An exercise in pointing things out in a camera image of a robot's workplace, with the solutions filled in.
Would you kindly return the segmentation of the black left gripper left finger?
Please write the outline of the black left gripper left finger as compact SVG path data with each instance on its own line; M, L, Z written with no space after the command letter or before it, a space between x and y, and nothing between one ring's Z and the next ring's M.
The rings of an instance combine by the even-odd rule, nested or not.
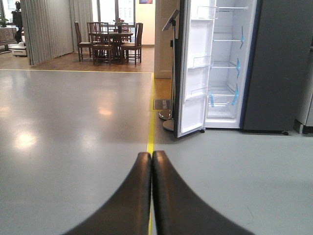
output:
M138 154L129 174L95 213L67 235L147 235L151 204L151 155Z

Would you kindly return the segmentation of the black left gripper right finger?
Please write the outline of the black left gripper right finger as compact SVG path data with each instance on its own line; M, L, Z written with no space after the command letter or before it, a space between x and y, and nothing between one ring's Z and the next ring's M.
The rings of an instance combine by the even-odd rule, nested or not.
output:
M249 235L206 204L185 183L164 151L152 157L153 202L159 235Z

